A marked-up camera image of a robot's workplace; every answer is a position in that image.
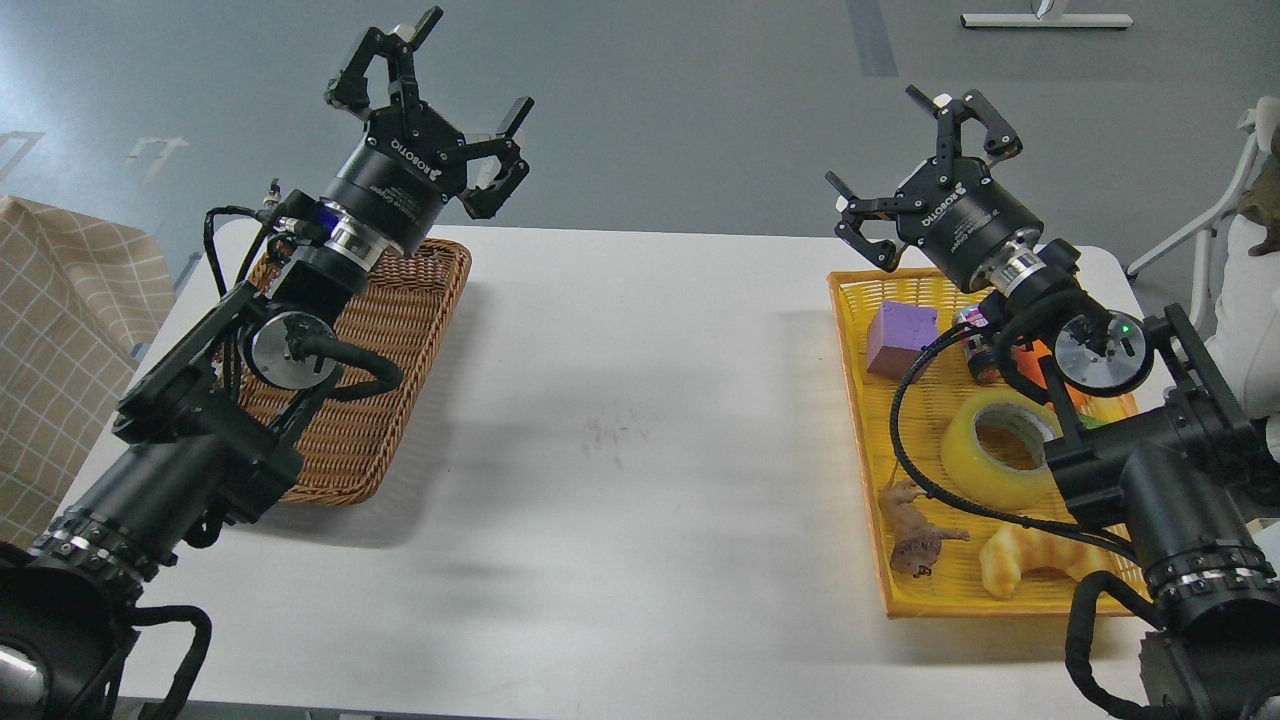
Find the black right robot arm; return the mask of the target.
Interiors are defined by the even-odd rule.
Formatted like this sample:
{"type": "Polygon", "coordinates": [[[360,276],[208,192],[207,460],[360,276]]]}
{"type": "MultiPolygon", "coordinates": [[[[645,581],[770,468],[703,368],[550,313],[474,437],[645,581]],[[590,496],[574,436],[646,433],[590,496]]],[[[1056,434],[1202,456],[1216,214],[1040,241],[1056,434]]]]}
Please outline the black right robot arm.
{"type": "Polygon", "coordinates": [[[929,498],[978,518],[1042,530],[1134,562],[1137,593],[1111,571],[1078,583],[1066,669],[1079,692],[1120,719],[1275,719],[1277,570],[1247,521],[1277,506],[1277,462],[1189,316],[1176,304],[1135,319],[1089,296],[1079,251],[1042,241],[1043,222],[991,172],[1023,150],[978,90],[931,96],[934,152],[895,190],[863,199],[833,172],[835,233],[879,269],[919,249],[956,288],[987,291],[984,325],[959,322],[922,350],[890,402],[887,434],[929,498]],[[1051,409],[1041,445],[1069,521],[1016,515],[929,479],[910,459],[901,406],[925,365],[964,340],[992,341],[1016,398],[1051,409]]]}

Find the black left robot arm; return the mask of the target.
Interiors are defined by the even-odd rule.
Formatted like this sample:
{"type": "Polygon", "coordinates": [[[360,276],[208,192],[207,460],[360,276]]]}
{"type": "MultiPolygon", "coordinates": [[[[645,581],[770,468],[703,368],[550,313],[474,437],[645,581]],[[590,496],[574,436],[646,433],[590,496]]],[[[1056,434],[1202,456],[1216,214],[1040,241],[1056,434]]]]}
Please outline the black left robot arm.
{"type": "Polygon", "coordinates": [[[259,520],[303,468],[298,442],[323,405],[398,389],[402,370],[339,338],[348,304],[388,255],[411,258],[445,205],[493,218],[529,173],[516,132],[532,109],[515,101],[495,136],[468,142],[419,92],[416,51],[442,18],[365,31],[330,79],[326,102],[364,137],[325,192],[253,211],[246,254],[282,273],[265,290],[244,273],[116,406],[125,452],[49,528],[3,560],[3,716],[109,719],[145,626],[186,623],[193,637],[152,719],[186,706],[212,638],[189,605],[142,607],[145,584],[206,547],[223,527],[259,520]]]}

